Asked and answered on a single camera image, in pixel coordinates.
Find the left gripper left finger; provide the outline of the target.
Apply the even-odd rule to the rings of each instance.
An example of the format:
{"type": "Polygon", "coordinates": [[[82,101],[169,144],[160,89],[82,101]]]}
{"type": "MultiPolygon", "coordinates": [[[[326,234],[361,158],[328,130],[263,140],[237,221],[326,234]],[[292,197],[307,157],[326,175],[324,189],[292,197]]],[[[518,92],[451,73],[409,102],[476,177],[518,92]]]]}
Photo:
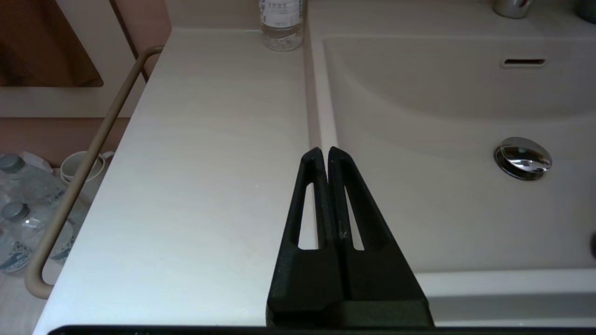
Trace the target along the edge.
{"type": "Polygon", "coordinates": [[[322,327],[344,297],[325,161],[320,148],[300,160],[266,302],[268,327],[322,327]],[[318,248],[299,247],[308,185],[313,186],[318,248]]]}

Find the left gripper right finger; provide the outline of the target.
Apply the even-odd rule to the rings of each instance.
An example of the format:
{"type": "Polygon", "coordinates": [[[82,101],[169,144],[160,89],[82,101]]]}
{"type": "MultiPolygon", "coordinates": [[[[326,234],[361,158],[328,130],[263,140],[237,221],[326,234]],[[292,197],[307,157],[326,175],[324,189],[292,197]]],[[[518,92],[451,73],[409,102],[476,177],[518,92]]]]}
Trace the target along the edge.
{"type": "Polygon", "coordinates": [[[328,153],[335,244],[351,301],[428,301],[366,181],[346,151],[328,153]]]}

